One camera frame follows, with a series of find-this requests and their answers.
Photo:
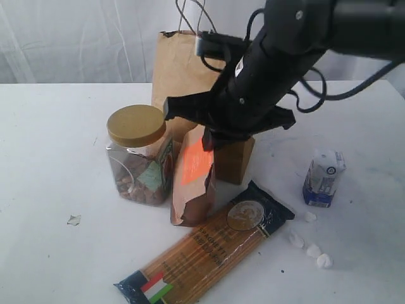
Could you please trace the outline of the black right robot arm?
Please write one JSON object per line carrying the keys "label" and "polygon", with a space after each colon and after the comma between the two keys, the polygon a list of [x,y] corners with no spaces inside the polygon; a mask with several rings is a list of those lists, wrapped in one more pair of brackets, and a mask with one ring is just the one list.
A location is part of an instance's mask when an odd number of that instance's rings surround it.
{"label": "black right robot arm", "polygon": [[165,100],[166,120],[205,126],[206,151],[293,126],[293,112],[278,102],[329,50],[387,64],[351,91],[322,89],[320,102],[349,98],[404,63],[403,1],[267,1],[259,13],[264,24],[256,37],[202,32],[197,55],[225,67],[209,91]]}

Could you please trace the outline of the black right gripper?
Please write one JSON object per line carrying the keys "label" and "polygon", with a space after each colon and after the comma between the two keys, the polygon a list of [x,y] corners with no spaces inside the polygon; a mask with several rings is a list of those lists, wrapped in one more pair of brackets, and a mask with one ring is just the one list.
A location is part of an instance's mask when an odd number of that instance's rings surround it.
{"label": "black right gripper", "polygon": [[[293,111],[277,103],[295,84],[296,77],[283,71],[241,71],[232,77],[215,100],[211,112],[214,122],[202,140],[204,149],[211,151],[279,127],[291,128],[296,122]],[[180,117],[209,125],[210,97],[210,92],[167,97],[163,105],[165,120]]]}

